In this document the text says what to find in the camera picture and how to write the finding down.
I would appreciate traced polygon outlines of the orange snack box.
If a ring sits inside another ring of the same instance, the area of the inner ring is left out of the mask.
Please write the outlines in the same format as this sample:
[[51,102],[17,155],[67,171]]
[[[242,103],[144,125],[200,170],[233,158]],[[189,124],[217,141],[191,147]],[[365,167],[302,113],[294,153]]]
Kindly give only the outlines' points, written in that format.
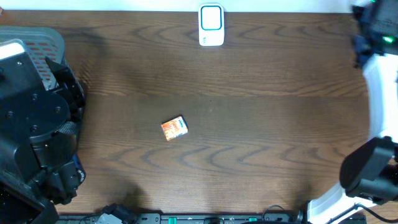
[[161,124],[161,128],[168,141],[188,133],[188,126],[182,116]]

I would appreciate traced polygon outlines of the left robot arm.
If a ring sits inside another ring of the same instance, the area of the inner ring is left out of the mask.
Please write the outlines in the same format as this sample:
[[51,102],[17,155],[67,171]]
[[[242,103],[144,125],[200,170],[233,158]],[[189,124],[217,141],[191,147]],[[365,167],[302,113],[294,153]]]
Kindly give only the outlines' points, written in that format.
[[44,58],[46,89],[22,41],[1,44],[1,222],[55,223],[86,173],[77,154],[85,93],[64,62]]

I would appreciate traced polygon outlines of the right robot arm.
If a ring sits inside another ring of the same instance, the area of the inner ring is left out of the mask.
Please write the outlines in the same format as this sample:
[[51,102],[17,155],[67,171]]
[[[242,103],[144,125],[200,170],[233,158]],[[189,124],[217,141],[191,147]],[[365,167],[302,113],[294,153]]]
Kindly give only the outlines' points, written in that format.
[[361,209],[397,201],[397,1],[353,5],[358,35],[353,39],[356,65],[369,97],[369,140],[348,155],[339,181],[321,197],[307,202],[297,223],[340,223]]

